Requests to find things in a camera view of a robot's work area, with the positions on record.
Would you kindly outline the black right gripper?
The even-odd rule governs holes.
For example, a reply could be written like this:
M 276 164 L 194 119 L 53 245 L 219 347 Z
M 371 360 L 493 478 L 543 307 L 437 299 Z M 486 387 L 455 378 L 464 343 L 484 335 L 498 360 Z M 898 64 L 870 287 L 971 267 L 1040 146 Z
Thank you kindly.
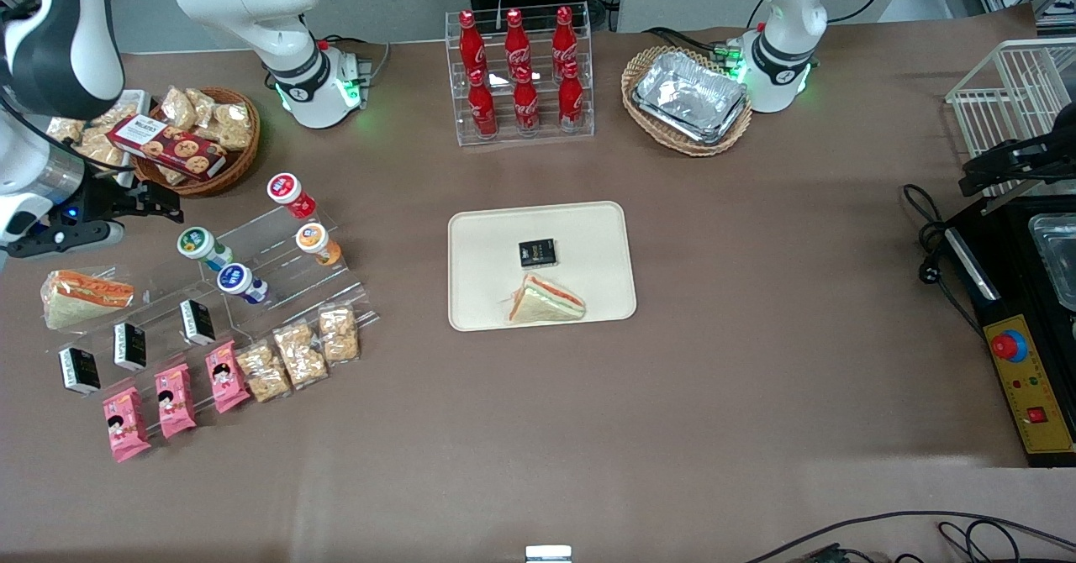
M 176 192 L 168 187 L 122 187 L 114 179 L 87 179 L 80 186 L 80 221 L 110 221 L 119 216 L 161 216 L 184 222 Z

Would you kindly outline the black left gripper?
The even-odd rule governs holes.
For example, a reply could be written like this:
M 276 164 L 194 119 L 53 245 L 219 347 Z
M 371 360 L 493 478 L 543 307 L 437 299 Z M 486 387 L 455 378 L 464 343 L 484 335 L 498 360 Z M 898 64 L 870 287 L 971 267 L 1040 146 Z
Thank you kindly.
M 1075 127 L 1057 128 L 1027 140 L 1011 140 L 965 161 L 961 193 L 965 197 L 1014 180 L 1056 182 L 1073 179 Z

